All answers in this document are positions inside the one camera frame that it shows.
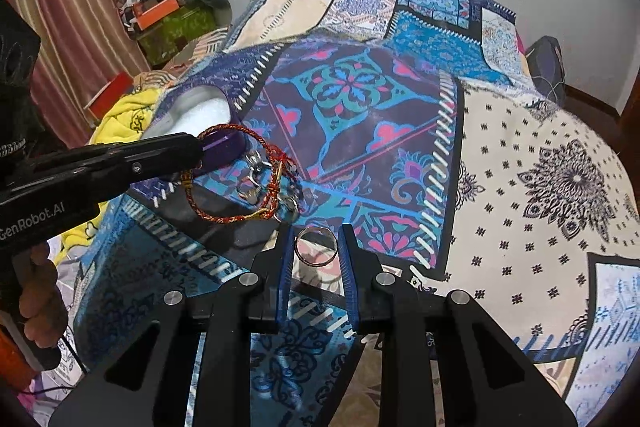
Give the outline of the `left hand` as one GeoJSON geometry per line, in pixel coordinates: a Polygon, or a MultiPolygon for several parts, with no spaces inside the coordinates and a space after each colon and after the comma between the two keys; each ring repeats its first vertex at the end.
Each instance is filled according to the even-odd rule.
{"type": "Polygon", "coordinates": [[[66,306],[56,285],[58,271],[49,253],[48,243],[32,247],[34,269],[25,280],[20,298],[25,336],[42,349],[54,347],[68,324],[66,306]]]}

